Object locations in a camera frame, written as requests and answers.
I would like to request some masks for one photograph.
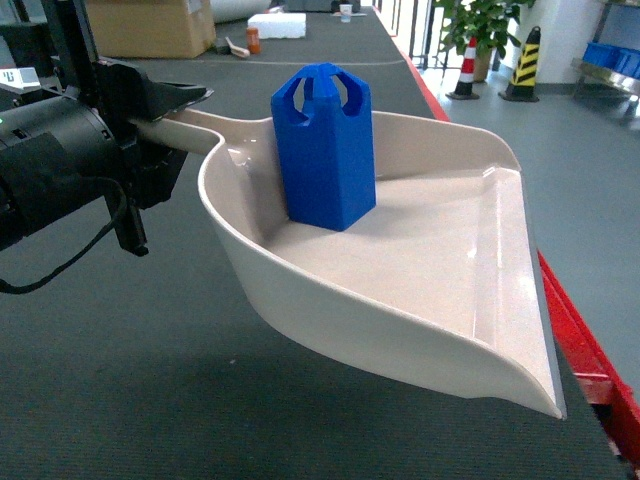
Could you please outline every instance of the workbench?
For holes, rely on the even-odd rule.
[[[331,61],[370,84],[374,109],[433,117],[364,12],[308,14],[306,39],[263,40],[245,61],[137,63],[213,88],[198,109],[258,119],[301,66]],[[242,24],[218,32],[243,42]],[[171,201],[143,213],[147,257],[110,235],[51,285],[0,297],[0,478],[625,478],[561,351],[565,421],[369,374],[271,329],[200,203],[201,161],[190,155]],[[96,201],[24,240],[0,254],[2,277],[39,278],[107,220]]]

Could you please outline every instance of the blue block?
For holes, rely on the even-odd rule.
[[[331,63],[307,65],[273,95],[271,112],[291,220],[343,231],[376,205],[369,85]]]

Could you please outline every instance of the plant pot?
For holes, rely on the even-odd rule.
[[[476,55],[473,68],[473,81],[475,83],[482,83],[487,79],[489,65],[491,64],[491,53],[492,51],[489,51],[483,55]]]

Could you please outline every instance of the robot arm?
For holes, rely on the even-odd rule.
[[[170,198],[187,153],[140,140],[130,120],[158,120],[211,91],[152,82],[135,65],[99,57],[82,0],[43,7],[61,88],[0,113],[0,250],[104,196],[107,232],[145,255],[140,209]],[[29,290],[9,287],[0,283],[8,293]]]

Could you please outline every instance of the green plant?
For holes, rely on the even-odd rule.
[[[508,31],[509,21],[520,24],[521,7],[532,7],[535,3],[536,0],[435,0],[436,7],[444,8],[444,18],[450,22],[442,28],[441,51],[455,47],[458,55],[462,55],[471,37],[476,37],[478,56],[495,48],[504,58],[508,41],[520,46],[520,41]]]

